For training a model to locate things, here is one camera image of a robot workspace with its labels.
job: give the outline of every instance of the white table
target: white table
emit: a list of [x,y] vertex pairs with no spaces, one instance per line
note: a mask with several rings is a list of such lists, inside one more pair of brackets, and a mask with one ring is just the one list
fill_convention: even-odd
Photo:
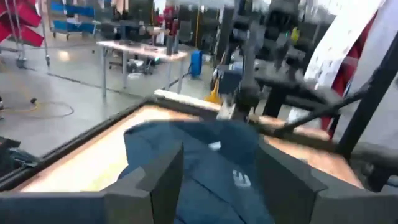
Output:
[[169,90],[171,81],[171,62],[181,61],[180,63],[180,76],[178,78],[178,88],[177,93],[181,92],[182,87],[182,78],[183,78],[183,66],[185,62],[185,57],[189,55],[188,52],[179,51],[177,54],[166,55],[166,47],[155,47],[157,50],[148,50],[153,49],[153,45],[149,44],[141,44],[139,46],[129,46],[121,44],[119,41],[115,40],[107,40],[107,41],[98,41],[96,43],[101,47],[101,63],[103,65],[103,80],[102,80],[102,96],[106,99],[106,52],[107,49],[115,49],[123,52],[122,57],[122,67],[123,67],[123,87],[127,87],[127,54],[137,54],[142,55],[148,58],[159,58],[163,61],[169,63],[169,68],[167,72],[167,84],[165,89]]

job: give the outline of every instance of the white label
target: white label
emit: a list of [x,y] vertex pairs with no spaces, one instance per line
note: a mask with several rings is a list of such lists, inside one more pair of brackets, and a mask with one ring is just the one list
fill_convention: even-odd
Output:
[[221,149],[221,142],[210,143],[210,144],[209,144],[209,148],[210,148],[212,151],[219,151],[219,149]]

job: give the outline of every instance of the blue fabric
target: blue fabric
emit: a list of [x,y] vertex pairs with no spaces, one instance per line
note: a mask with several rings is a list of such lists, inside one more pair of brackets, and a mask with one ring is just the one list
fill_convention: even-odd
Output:
[[[119,178],[183,141],[184,178],[175,223],[272,223],[256,184],[258,137],[252,127],[237,121],[135,126],[124,134],[128,166]],[[221,144],[217,151],[209,147],[214,142]]]

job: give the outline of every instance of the yellow wet floor sign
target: yellow wet floor sign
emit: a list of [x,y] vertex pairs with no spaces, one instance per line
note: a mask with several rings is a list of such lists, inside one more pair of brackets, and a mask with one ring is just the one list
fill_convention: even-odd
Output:
[[223,100],[218,97],[218,79],[216,78],[214,89],[211,91],[210,95],[205,97],[205,100],[210,103],[216,103],[218,105],[222,104]]

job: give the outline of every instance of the black metal frame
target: black metal frame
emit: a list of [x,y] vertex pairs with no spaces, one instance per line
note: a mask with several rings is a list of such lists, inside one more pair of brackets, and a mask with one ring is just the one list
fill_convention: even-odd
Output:
[[118,114],[110,117],[106,121],[96,125],[95,127],[81,133],[77,137],[71,139],[70,141],[66,142],[65,144],[61,145],[60,147],[52,150],[51,152],[44,155],[40,162],[35,167],[20,167],[8,175],[0,177],[0,192],[12,190],[18,185],[21,185],[29,178],[33,177],[34,175],[38,174],[40,171],[44,170],[48,166],[52,165],[53,163],[57,162],[62,157],[66,156],[67,154],[73,152],[78,147],[82,146],[86,142],[88,142],[93,137],[97,136],[99,133],[102,133],[106,129],[110,128],[112,125],[116,124],[118,121],[126,118],[130,114],[136,112],[140,108],[144,106],[159,106],[161,108],[191,114],[193,116],[200,117],[201,119],[216,119],[217,111],[207,110],[204,108],[199,108],[192,105],[187,105],[183,103],[179,103],[174,100],[170,100],[161,96],[153,96],[144,99],[141,103],[137,105],[133,105]]

